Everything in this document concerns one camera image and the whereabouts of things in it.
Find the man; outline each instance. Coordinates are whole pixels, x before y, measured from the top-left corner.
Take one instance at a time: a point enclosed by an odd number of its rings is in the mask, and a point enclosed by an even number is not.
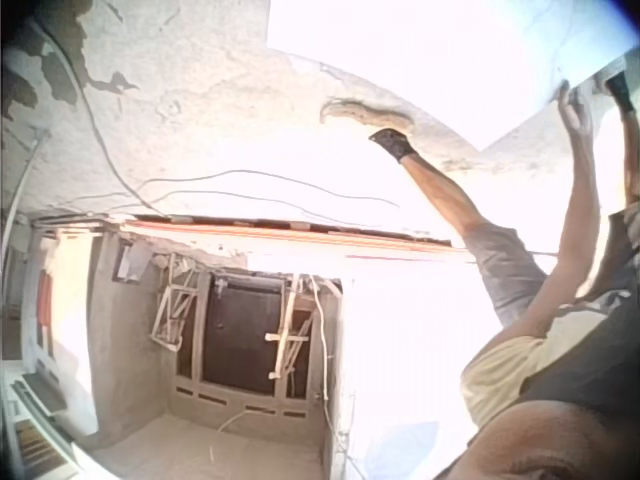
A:
[[[385,129],[371,137],[464,239],[504,327],[462,375],[479,432],[438,478],[640,478],[640,130],[624,72],[606,87],[624,126],[626,209],[611,216],[598,275],[580,299],[600,222],[593,127],[581,94],[565,84],[558,98],[574,178],[548,276],[515,230],[484,218],[404,135]]]

